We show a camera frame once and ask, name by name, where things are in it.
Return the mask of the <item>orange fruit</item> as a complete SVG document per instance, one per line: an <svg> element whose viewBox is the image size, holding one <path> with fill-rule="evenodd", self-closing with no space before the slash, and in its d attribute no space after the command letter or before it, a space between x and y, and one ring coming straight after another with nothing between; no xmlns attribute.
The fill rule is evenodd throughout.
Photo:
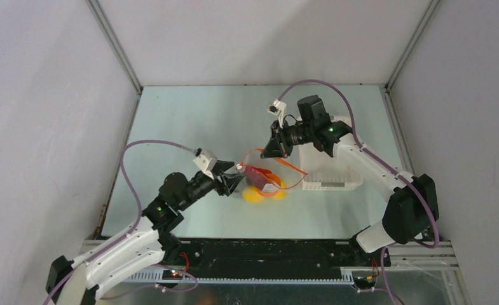
<svg viewBox="0 0 499 305"><path fill-rule="evenodd" d="M259 193L264 197L272 197L276 191L274 183L279 183L279 176L275 175L272 171L262 168L264 175L264 184L259 188Z"/></svg>

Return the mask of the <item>purple sweet potato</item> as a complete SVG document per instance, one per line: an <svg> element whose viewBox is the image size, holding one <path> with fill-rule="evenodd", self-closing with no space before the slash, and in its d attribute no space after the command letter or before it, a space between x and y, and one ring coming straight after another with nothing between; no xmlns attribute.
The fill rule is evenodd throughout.
<svg viewBox="0 0 499 305"><path fill-rule="evenodd" d="M249 183L256 187L258 190L264 184L264 175L261 169L262 168L247 165L243 170L243 173L249 180Z"/></svg>

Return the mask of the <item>yellow lemon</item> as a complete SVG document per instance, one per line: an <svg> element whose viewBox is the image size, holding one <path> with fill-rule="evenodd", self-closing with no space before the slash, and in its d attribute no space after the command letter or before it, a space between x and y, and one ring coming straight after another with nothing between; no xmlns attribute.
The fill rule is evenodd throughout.
<svg viewBox="0 0 499 305"><path fill-rule="evenodd" d="M242 198L248 203L260 203L264 200L264 196L253 186L246 187L242 191Z"/></svg>
<svg viewBox="0 0 499 305"><path fill-rule="evenodd" d="M274 186L276 188L276 191L271 199L276 201L283 200L287 196L287 190L285 189L286 185L282 180L280 180L279 183L274 183Z"/></svg>

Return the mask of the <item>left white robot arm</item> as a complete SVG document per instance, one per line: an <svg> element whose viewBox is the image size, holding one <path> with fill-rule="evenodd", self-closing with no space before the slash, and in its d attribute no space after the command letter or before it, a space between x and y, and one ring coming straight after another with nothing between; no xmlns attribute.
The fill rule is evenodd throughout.
<svg viewBox="0 0 499 305"><path fill-rule="evenodd" d="M136 272L159 263L174 264L181 256L181 242L173 230L184 219L182 211L214 191L231 195L244 175L229 172L232 161L216 161L209 175L197 171L187 179L174 172L165 177L158 196L139 213L139 218L125 231L71 260L55 259L50 267L45 304L62 301L62 289L78 269L84 274L84 290L78 304L95 304L108 290Z"/></svg>

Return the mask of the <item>clear zip top bag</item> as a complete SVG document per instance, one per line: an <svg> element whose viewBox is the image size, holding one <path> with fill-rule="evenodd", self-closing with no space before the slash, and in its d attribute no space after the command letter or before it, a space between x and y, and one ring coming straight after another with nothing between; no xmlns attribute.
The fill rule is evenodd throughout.
<svg viewBox="0 0 499 305"><path fill-rule="evenodd" d="M297 188L307 173L283 158L261 158L262 148L249 150L235 166L243 175L238 186L241 197L249 203L283 200Z"/></svg>

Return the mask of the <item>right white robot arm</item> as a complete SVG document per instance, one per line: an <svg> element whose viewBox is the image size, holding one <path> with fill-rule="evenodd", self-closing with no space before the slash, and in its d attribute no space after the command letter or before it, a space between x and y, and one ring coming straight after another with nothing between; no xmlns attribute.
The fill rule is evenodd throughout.
<svg viewBox="0 0 499 305"><path fill-rule="evenodd" d="M328 157L344 161L387 202L382 219L355 235L357 243L349 249L353 263L365 266L374 259L375 251L394 243L404 245L426 228L435 227L439 210L431 177L415 176L383 161L359 140L353 123L332 118L319 96L302 98L297 107L300 119L289 125L284 102L275 100L268 106L277 119L270 126L270 141L261 158L287 158L294 147L312 144Z"/></svg>

